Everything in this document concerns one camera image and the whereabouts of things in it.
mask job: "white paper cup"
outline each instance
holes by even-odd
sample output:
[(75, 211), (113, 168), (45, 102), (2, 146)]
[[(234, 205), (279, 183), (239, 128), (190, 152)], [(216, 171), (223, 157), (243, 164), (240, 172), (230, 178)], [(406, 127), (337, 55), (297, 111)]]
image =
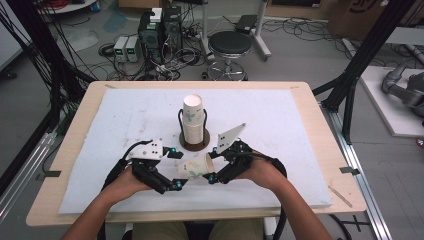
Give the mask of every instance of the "white paper cup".
[(183, 122), (189, 126), (197, 126), (204, 120), (202, 98), (197, 94), (187, 95), (183, 104)]
[(178, 165), (178, 173), (183, 179), (201, 178), (204, 174), (214, 171), (215, 167), (209, 154), (201, 154)]
[(203, 141), (203, 123), (190, 126), (183, 122), (184, 140), (189, 144), (198, 144)]

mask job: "person's right hand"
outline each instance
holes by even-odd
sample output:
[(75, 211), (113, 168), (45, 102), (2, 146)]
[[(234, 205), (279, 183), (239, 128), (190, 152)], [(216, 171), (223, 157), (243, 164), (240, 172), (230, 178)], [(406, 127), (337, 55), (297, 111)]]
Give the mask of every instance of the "person's right hand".
[(252, 165), (240, 174), (238, 179), (250, 179), (257, 185), (275, 191), (287, 179), (270, 162), (260, 157), (253, 157)]

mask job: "cardboard box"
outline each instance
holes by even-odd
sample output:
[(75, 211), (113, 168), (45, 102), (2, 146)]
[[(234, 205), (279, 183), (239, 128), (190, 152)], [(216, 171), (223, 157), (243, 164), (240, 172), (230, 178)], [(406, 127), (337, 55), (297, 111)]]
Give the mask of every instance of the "cardboard box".
[(387, 1), (340, 0), (328, 21), (328, 32), (337, 37), (364, 40)]

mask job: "concrete floor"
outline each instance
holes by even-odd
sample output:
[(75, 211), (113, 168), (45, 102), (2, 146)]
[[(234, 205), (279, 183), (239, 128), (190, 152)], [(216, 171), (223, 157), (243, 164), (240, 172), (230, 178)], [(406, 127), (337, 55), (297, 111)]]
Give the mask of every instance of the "concrete floor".
[[(62, 24), (74, 24), (90, 19), (78, 25), (96, 32), (99, 42), (88, 49), (78, 52), (87, 65), (104, 62), (105, 59), (97, 53), (98, 48), (114, 42), (120, 34), (137, 32), (137, 14), (122, 14), (116, 5), (102, 6), (100, 13), (92, 13), (87, 9), (60, 15)], [(237, 22), (237, 17), (229, 17)], [(209, 29), (213, 29), (223, 18), (210, 19)], [(230, 29), (227, 23), (219, 24), (217, 29)], [(272, 52), (272, 57), (264, 62), (256, 48), (238, 62), (249, 74), (249, 81), (305, 81), (311, 88), (316, 88), (340, 75), (349, 63), (345, 53), (337, 50), (334, 41), (304, 41), (296, 36), (277, 31), (262, 32), (262, 37)], [(399, 56), (385, 46), (377, 56), (385, 61), (401, 62)], [(18, 74), (16, 79), (1, 79), (0, 81), (0, 173), (3, 173), (14, 156), (32, 134), (35, 127), (49, 109), (48, 91), (34, 67), (25, 57), (18, 58), (12, 64)], [(137, 67), (127, 65), (127, 69)], [(206, 65), (192, 66), (180, 70), (180, 80), (201, 80), (201, 73)], [(111, 73), (111, 66), (95, 69), (99, 79), (106, 79)], [(327, 94), (317, 96), (317, 100), (325, 99)], [(392, 137), (376, 111), (369, 96), (358, 84), (352, 119), (353, 147), (361, 162), (377, 203), (380, 207), (393, 239), (420, 239), (424, 235), (424, 192), (420, 187), (424, 180), (423, 149), (417, 147), (414, 138)], [(46, 161), (46, 167), (53, 160), (54, 154)], [(25, 218), (42, 181), (36, 180), (41, 169), (31, 178), (16, 203), (7, 215), (3, 214), (0, 232), (5, 239), (57, 239), (67, 227), (32, 228), (25, 224)], [(342, 221), (353, 221), (352, 214), (338, 214)], [(369, 222), (366, 213), (355, 214), (358, 221)], [(334, 239), (345, 239), (339, 226), (327, 215), (320, 218), (330, 230)], [(347, 224), (353, 239), (374, 239), (372, 228), (363, 225), (358, 228)], [(124, 231), (123, 224), (108, 224), (110, 239), (119, 239)], [(294, 239), (290, 228), (284, 231), (282, 239)]]

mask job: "electronic equipment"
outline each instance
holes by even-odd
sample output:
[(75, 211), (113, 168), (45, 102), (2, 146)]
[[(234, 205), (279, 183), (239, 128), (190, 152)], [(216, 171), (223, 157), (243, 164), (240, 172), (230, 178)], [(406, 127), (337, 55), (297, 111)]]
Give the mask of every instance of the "electronic equipment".
[(141, 50), (144, 59), (150, 63), (163, 64), (163, 55), (167, 48), (164, 46), (164, 26), (162, 22), (150, 21), (151, 11), (143, 13), (138, 27), (138, 36), (141, 42)]
[(141, 55), (141, 45), (137, 36), (131, 36), (128, 38), (125, 50), (127, 51), (128, 61), (138, 62)]
[(162, 20), (162, 8), (152, 8), (150, 22), (160, 22)]
[(258, 15), (243, 15), (236, 24), (235, 30), (244, 34), (250, 34), (250, 30), (255, 26)]
[(166, 44), (168, 48), (178, 51), (183, 48), (181, 32), (181, 7), (168, 7), (164, 9), (163, 23), (165, 25)]
[(126, 62), (128, 61), (127, 52), (125, 51), (125, 46), (127, 45), (128, 37), (119, 37), (118, 41), (113, 47), (115, 52), (115, 59), (117, 62)]

